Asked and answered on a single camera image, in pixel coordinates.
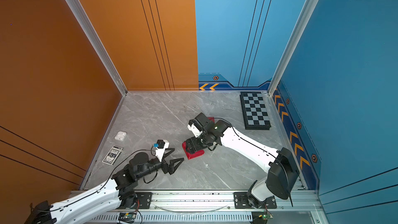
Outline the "red jewelry box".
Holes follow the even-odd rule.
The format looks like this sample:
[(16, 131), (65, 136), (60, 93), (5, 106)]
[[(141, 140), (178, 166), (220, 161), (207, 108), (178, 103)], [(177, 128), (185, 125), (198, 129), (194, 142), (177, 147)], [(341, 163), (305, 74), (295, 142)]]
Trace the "red jewelry box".
[(205, 153), (204, 150), (200, 150), (200, 151), (197, 151), (197, 152), (195, 152), (195, 153), (189, 153), (189, 152), (187, 152), (187, 144), (186, 144), (186, 142), (183, 142), (183, 143), (182, 143), (182, 148), (183, 148), (184, 153), (185, 153), (185, 155), (186, 155), (186, 157), (187, 157), (188, 160), (191, 160), (191, 159), (200, 157), (200, 156), (202, 156), (202, 155)]

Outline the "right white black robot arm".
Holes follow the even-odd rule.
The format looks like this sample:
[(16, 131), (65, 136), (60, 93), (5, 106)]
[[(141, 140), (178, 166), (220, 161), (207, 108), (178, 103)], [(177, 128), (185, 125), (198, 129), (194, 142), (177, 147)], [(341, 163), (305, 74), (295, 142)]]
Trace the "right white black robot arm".
[(185, 141), (187, 153), (194, 154), (200, 150), (214, 150), (217, 146), (223, 146), (248, 158), (266, 173), (246, 193), (251, 207), (261, 208), (266, 199), (271, 197), (291, 200), (291, 192), (300, 170), (289, 149), (278, 150), (262, 145), (243, 135), (223, 119), (217, 122), (192, 119), (188, 123), (188, 129), (194, 137)]

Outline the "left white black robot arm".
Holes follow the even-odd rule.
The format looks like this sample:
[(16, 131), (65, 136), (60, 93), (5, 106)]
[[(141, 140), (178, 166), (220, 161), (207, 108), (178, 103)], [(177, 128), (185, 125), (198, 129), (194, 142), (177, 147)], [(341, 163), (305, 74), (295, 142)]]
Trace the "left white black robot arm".
[(83, 224), (120, 207), (138, 209), (140, 201), (135, 188), (139, 181), (159, 171), (174, 174), (184, 161), (184, 158), (178, 158), (167, 162), (165, 158), (174, 151), (174, 148), (164, 148), (158, 157), (150, 159), (145, 150), (138, 150), (123, 169), (98, 186), (64, 201), (54, 204), (44, 201), (32, 207), (25, 223)]

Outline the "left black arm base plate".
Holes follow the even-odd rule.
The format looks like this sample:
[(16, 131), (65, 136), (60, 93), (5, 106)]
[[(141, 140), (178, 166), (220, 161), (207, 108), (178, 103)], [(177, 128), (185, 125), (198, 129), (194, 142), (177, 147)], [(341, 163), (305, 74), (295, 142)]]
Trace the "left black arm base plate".
[(122, 201), (121, 207), (128, 209), (150, 209), (152, 192), (135, 192)]

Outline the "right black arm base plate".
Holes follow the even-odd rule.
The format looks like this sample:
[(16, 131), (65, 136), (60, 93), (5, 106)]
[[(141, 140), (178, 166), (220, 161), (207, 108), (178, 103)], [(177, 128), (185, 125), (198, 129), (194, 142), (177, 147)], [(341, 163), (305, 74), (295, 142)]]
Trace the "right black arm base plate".
[(253, 196), (248, 196), (247, 192), (238, 191), (233, 193), (234, 197), (234, 206), (236, 209), (276, 209), (277, 204), (275, 197), (269, 197), (264, 201), (260, 202)]

